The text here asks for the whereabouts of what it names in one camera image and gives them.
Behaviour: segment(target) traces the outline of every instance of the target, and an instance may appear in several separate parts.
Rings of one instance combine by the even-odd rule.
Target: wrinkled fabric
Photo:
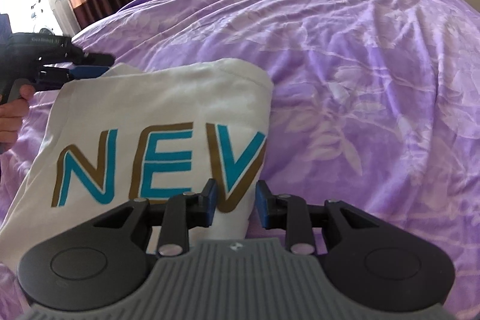
[[[15,275],[0,264],[0,320],[15,319],[27,307]]]
[[[444,249],[445,307],[464,320],[480,311],[479,29],[462,0],[135,0],[75,42],[146,71],[222,57],[266,70],[272,191],[342,199]],[[3,215],[54,98],[37,94],[1,157]],[[281,233],[253,213],[249,237],[267,235]]]

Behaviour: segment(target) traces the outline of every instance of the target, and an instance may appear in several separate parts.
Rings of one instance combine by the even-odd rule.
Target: silver screw head
[[[162,256],[173,257],[183,252],[183,248],[178,244],[164,244],[158,249],[158,253]]]
[[[294,244],[290,251],[295,255],[311,255],[315,252],[315,247],[308,243]]]

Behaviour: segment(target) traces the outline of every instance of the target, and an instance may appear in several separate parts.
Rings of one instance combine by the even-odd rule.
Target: hand
[[[33,98],[33,94],[35,94],[35,89],[32,86],[22,86],[20,99],[0,106],[0,143],[6,144],[6,150],[10,149],[17,141],[23,118],[29,111],[28,101]]]

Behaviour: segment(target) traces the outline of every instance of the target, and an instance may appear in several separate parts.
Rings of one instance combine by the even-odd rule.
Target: black pistol grip
[[[8,99],[10,97],[10,91],[14,83],[14,80],[0,79],[0,105],[8,102]]]
[[[20,88],[24,84],[32,85],[28,79],[0,80],[0,105],[20,98]]]

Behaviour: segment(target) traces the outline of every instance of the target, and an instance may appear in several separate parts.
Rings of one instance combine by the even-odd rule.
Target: folded shirt
[[[120,64],[67,83],[0,229],[0,262],[15,271],[37,243],[129,199],[199,193],[209,178],[219,185],[213,225],[190,230],[190,243],[244,238],[272,91],[239,59],[149,73]]]

